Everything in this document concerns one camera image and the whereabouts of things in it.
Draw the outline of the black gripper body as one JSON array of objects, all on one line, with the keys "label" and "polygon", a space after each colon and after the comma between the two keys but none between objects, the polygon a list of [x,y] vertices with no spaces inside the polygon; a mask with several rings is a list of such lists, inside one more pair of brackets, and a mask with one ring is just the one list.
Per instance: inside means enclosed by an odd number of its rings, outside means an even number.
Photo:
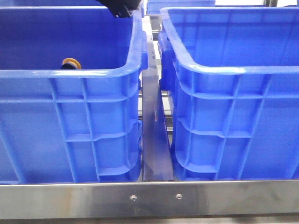
[{"label": "black gripper body", "polygon": [[99,0],[114,17],[129,18],[140,8],[141,0]]}]

